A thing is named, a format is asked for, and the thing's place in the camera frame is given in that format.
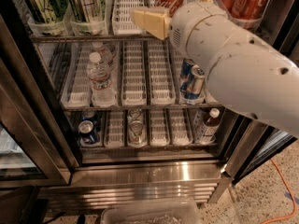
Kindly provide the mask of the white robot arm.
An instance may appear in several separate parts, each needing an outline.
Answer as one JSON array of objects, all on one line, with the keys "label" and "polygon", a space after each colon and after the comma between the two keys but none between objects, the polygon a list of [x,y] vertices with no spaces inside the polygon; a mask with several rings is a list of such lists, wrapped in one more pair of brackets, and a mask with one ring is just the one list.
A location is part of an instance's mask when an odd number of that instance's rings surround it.
[{"label": "white robot arm", "polygon": [[198,64],[208,91],[221,105],[299,137],[299,68],[231,22],[223,9],[193,1],[173,15],[165,7],[133,7],[130,17]]}]

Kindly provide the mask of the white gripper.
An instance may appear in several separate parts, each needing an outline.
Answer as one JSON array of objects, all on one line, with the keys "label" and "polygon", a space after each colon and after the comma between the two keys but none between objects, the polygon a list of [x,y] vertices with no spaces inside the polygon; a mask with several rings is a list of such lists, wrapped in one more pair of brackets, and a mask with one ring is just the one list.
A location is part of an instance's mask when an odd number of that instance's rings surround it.
[{"label": "white gripper", "polygon": [[184,58],[201,62],[220,50],[228,17],[213,0],[196,1],[180,7],[172,20],[165,7],[133,7],[130,17],[137,27],[160,40],[168,38],[169,31],[171,45]]}]

